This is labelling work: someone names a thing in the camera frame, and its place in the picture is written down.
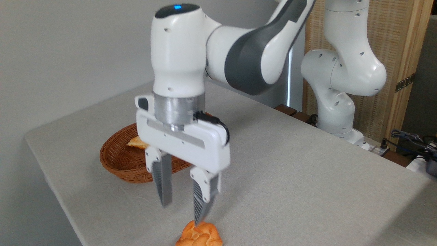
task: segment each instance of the gray tabletop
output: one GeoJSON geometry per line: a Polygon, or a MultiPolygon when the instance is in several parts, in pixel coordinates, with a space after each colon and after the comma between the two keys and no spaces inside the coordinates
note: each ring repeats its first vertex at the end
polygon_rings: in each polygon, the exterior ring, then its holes
{"type": "MultiPolygon", "coordinates": [[[[153,183],[105,170],[102,144],[135,122],[151,83],[25,138],[85,246],[174,245],[193,219],[189,170],[163,209],[153,183]]],[[[231,165],[207,222],[225,246],[437,245],[437,184],[256,101],[207,83],[231,133],[231,165]]]]}

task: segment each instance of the brown wicker basket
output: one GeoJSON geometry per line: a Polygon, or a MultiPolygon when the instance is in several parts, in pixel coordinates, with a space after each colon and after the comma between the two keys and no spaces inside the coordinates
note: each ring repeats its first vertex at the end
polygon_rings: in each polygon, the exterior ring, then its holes
{"type": "MultiPolygon", "coordinates": [[[[100,149],[100,162],[106,170],[129,183],[151,182],[153,178],[146,169],[144,150],[127,146],[127,143],[136,136],[138,136],[136,123],[116,132],[100,149]]],[[[172,157],[173,173],[189,166],[190,163],[172,157]]]]}

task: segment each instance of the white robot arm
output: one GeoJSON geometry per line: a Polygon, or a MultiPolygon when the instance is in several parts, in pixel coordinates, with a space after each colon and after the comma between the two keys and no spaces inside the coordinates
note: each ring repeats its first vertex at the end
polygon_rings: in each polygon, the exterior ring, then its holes
{"type": "Polygon", "coordinates": [[[171,157],[195,167],[194,220],[209,212],[230,164],[229,131],[205,109],[205,71],[248,94],[274,84],[314,0],[283,0],[260,28],[223,26],[194,4],[161,8],[152,22],[153,95],[137,96],[137,129],[163,206],[172,199],[171,157]]]}
{"type": "Polygon", "coordinates": [[[312,50],[301,67],[316,95],[317,127],[365,149],[363,134],[352,128],[355,106],[346,93],[373,96],[387,76],[367,39],[368,7],[369,0],[326,0],[324,33],[336,51],[312,50]]]}

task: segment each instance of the black cable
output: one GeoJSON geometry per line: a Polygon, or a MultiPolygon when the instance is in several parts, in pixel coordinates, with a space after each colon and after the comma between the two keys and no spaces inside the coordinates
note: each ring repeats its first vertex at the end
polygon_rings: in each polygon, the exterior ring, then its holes
{"type": "Polygon", "coordinates": [[[411,133],[407,133],[405,131],[401,131],[398,129],[393,129],[391,131],[391,137],[396,137],[399,139],[405,139],[406,141],[410,142],[411,144],[418,146],[420,148],[431,148],[436,150],[436,148],[430,144],[425,143],[418,134],[411,134],[411,133]]]}
{"type": "Polygon", "coordinates": [[[197,111],[194,114],[194,119],[200,119],[200,120],[203,120],[203,121],[208,121],[208,122],[210,122],[212,124],[217,124],[217,125],[221,125],[222,127],[224,127],[225,130],[226,130],[226,143],[225,143],[225,146],[229,143],[229,140],[231,138],[231,134],[229,133],[228,127],[219,118],[217,118],[215,116],[212,116],[212,115],[209,115],[209,114],[206,114],[203,111],[197,111]]]}
{"type": "Polygon", "coordinates": [[[411,152],[411,153],[414,153],[416,155],[421,155],[423,157],[430,158],[430,159],[433,159],[433,160],[437,161],[436,160],[437,158],[435,158],[433,154],[429,155],[427,151],[424,151],[424,152],[415,151],[415,150],[411,150],[411,149],[408,149],[408,148],[404,148],[404,147],[402,147],[402,146],[400,146],[398,144],[395,144],[395,143],[391,142],[390,140],[388,140],[387,138],[383,138],[383,140],[387,141],[388,143],[390,143],[390,144],[392,144],[392,145],[394,145],[394,146],[396,146],[396,147],[398,147],[400,149],[402,149],[403,151],[411,152]]]}

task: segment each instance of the orange bread roll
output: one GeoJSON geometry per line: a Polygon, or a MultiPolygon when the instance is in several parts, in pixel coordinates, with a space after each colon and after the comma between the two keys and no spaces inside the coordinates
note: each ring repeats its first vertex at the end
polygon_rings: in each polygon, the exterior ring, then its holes
{"type": "Polygon", "coordinates": [[[200,222],[195,227],[194,221],[190,221],[182,230],[182,235],[175,246],[222,246],[217,228],[211,223],[200,222]]]}

